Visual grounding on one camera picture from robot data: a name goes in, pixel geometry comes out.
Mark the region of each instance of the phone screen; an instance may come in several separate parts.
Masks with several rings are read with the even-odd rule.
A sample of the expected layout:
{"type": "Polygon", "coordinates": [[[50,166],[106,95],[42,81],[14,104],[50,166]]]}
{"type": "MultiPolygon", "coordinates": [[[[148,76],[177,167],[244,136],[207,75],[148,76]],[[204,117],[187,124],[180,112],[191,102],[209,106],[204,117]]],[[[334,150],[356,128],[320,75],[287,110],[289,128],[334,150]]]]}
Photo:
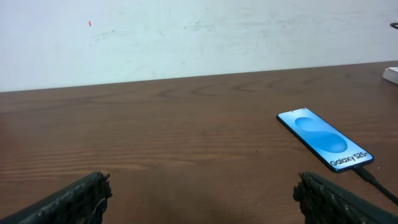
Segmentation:
{"type": "Polygon", "coordinates": [[[370,153],[309,109],[280,113],[277,118],[333,172],[373,161],[370,153]]]}

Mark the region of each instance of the white wall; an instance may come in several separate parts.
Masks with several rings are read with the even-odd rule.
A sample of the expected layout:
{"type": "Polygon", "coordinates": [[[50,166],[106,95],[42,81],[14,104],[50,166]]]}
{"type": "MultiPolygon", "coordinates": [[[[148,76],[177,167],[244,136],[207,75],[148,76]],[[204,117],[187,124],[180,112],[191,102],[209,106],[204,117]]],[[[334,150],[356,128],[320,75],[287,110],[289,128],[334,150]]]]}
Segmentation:
{"type": "Polygon", "coordinates": [[[394,21],[398,0],[1,0],[0,91],[398,60],[394,21]]]}

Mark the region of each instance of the wooden table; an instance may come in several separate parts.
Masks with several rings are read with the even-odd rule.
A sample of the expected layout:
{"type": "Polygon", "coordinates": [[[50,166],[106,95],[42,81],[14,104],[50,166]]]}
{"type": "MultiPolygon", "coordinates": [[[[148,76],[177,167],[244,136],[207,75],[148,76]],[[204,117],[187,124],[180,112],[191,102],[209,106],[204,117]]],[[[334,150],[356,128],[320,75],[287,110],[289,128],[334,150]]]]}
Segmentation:
{"type": "Polygon", "coordinates": [[[0,94],[0,217],[100,170],[105,223],[303,223],[292,197],[314,171],[385,210],[353,171],[330,172],[276,120],[307,107],[366,150],[398,195],[398,62],[0,94]]]}

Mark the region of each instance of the blue phone screen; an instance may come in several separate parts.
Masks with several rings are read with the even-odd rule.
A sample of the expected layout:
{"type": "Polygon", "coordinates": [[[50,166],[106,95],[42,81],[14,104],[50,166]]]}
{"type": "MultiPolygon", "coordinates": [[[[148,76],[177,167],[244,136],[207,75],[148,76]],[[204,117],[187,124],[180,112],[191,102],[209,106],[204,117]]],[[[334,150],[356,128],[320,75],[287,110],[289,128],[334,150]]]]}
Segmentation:
{"type": "Polygon", "coordinates": [[[373,160],[373,156],[306,108],[278,117],[335,169],[373,160]]]}

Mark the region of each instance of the black wire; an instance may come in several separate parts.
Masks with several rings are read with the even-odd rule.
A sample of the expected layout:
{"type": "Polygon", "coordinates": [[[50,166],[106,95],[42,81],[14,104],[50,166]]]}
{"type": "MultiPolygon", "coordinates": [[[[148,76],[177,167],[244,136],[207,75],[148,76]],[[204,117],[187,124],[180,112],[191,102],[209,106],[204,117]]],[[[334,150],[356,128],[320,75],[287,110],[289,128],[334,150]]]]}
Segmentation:
{"type": "Polygon", "coordinates": [[[383,193],[387,198],[389,198],[392,202],[394,202],[396,205],[398,205],[398,198],[393,195],[390,191],[388,191],[386,188],[384,188],[377,180],[376,178],[369,173],[364,167],[355,167],[354,168],[355,173],[357,173],[362,179],[365,181],[371,183],[375,188],[377,188],[381,193],[383,193]]]}
{"type": "Polygon", "coordinates": [[[392,28],[398,29],[398,22],[393,22],[392,24],[390,24],[390,26],[392,28]]]}

